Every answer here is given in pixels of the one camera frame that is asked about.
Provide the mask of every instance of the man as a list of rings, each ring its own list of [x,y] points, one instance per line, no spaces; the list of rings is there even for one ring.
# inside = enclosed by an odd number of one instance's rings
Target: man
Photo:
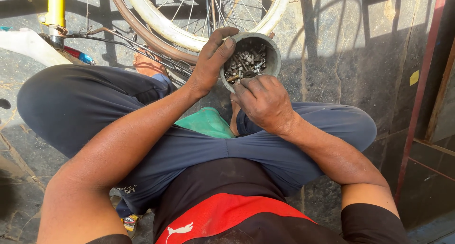
[[[50,67],[23,85],[24,121],[72,158],[46,188],[37,243],[128,244],[119,215],[148,208],[158,244],[408,242],[387,182],[359,152],[376,127],[358,108],[291,103],[276,78],[259,76],[231,96],[231,129],[247,136],[173,125],[212,89],[235,50],[222,38],[237,32],[213,32],[173,93],[165,76],[111,67]],[[322,174],[342,186],[343,237],[284,199]],[[112,187],[126,205],[118,214]]]

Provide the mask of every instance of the navy blue pants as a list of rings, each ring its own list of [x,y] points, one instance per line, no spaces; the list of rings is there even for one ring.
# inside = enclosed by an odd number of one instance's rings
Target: navy blue pants
[[[17,107],[35,133],[71,158],[105,126],[170,90],[165,82],[120,68],[59,65],[27,80],[19,91]],[[293,108],[312,125],[360,151],[376,137],[374,121],[359,108],[312,102],[293,103]],[[219,158],[259,162],[285,196],[323,175],[308,155],[262,130],[243,111],[237,116],[237,129],[249,135],[213,138],[173,125],[116,186],[123,204],[131,212],[144,214],[157,205],[169,183],[185,168]]]

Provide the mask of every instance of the yellow bicycle frame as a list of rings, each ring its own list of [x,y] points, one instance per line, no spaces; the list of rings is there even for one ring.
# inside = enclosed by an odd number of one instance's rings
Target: yellow bicycle frame
[[[48,12],[40,15],[38,20],[46,26],[66,26],[65,0],[48,0]]]

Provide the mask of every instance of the dirty hand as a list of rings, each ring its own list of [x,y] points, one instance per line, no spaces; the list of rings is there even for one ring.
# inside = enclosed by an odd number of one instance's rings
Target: dirty hand
[[[204,45],[199,54],[199,59],[196,63],[191,77],[187,81],[193,92],[200,96],[206,96],[218,80],[220,68],[231,57],[235,50],[235,41],[232,38],[227,38],[223,42],[223,38],[233,36],[238,33],[237,28],[224,27],[216,29],[208,42]]]
[[[290,135],[300,115],[294,112],[284,86],[277,78],[259,75],[234,84],[231,99],[242,107],[248,118],[265,131]]]

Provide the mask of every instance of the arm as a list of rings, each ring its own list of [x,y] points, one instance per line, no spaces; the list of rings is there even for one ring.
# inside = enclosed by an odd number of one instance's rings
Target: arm
[[[243,79],[234,89],[234,101],[250,120],[297,145],[341,185],[342,208],[368,203],[398,216],[389,185],[376,167],[350,144],[316,128],[294,112],[287,91],[275,77]]]
[[[186,110],[208,94],[219,68],[235,49],[232,39],[223,43],[222,38],[237,32],[235,28],[213,32],[182,88],[114,121],[61,167],[46,189],[37,243],[84,244],[105,235],[126,235],[109,190]],[[88,223],[87,218],[94,220]]]

